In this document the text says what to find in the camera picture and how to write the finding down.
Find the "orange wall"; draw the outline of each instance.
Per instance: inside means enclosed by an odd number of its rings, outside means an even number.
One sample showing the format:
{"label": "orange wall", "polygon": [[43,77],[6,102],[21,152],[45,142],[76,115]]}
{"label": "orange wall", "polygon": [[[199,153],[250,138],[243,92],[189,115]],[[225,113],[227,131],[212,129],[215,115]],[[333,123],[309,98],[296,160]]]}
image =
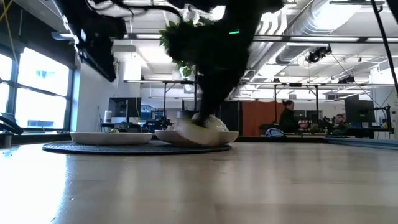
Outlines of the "orange wall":
{"label": "orange wall", "polygon": [[[284,110],[282,103],[277,103],[277,120]],[[243,102],[242,103],[243,136],[260,136],[259,126],[272,124],[275,120],[275,102]]]}

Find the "woven placemat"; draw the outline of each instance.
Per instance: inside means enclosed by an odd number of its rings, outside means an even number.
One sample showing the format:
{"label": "woven placemat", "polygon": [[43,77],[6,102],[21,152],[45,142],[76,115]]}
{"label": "woven placemat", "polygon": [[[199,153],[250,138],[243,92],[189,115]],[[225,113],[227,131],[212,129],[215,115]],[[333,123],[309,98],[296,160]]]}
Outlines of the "woven placemat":
{"label": "woven placemat", "polygon": [[229,145],[218,147],[174,147],[161,141],[136,146],[89,146],[72,141],[53,142],[43,146],[47,152],[99,155],[172,155],[220,152],[232,149]]}

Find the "window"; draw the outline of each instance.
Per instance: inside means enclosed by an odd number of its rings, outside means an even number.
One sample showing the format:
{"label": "window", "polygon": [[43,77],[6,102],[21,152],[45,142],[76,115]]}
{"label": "window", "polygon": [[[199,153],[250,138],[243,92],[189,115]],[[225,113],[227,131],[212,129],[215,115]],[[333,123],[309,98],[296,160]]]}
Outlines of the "window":
{"label": "window", "polygon": [[67,100],[19,88],[15,117],[23,128],[62,129]]}
{"label": "window", "polygon": [[11,70],[12,59],[0,54],[0,78],[4,81],[9,81],[11,78]]}
{"label": "window", "polygon": [[21,54],[19,84],[66,96],[68,80],[67,66],[28,48]]}
{"label": "window", "polygon": [[8,102],[9,87],[6,84],[0,84],[0,113],[6,112]]}

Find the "white plate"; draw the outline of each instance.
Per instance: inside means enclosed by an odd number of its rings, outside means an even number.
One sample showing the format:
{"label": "white plate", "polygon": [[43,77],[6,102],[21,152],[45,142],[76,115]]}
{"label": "white plate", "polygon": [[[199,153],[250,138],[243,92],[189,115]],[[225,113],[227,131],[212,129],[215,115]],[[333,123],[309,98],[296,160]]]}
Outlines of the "white plate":
{"label": "white plate", "polygon": [[89,145],[135,145],[145,144],[152,133],[70,133],[72,141]]}
{"label": "white plate", "polygon": [[[176,131],[162,131],[158,130],[155,131],[155,134],[159,140],[170,143],[174,146],[185,146],[185,147],[192,147],[198,146],[198,144],[185,139],[181,135],[179,135]],[[219,134],[219,145],[228,144],[234,142],[236,138],[238,138],[239,132],[237,131],[220,131]]]}

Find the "ductwork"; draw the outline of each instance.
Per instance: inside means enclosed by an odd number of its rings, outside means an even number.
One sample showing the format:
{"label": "ductwork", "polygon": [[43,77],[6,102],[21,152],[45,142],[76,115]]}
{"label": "ductwork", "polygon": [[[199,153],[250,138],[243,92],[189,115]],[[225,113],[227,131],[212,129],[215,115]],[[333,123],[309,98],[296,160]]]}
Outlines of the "ductwork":
{"label": "ductwork", "polygon": [[[345,24],[361,6],[330,4],[331,0],[314,0],[286,35],[330,35]],[[289,64],[308,50],[308,46],[274,43],[265,56],[253,66],[260,70],[266,63]]]}

